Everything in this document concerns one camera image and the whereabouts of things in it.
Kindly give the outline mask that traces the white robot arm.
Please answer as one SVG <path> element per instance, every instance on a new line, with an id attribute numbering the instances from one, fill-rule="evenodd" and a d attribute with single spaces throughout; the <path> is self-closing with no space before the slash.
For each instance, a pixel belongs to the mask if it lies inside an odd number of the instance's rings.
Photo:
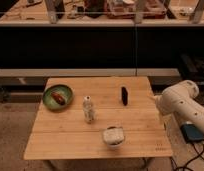
<path id="1" fill-rule="evenodd" d="M 199 87 L 191 80 L 184 80 L 165 88 L 160 95 L 152 99 L 163 115 L 178 113 L 192 122 L 204 133 L 204 107 L 195 101 Z"/>

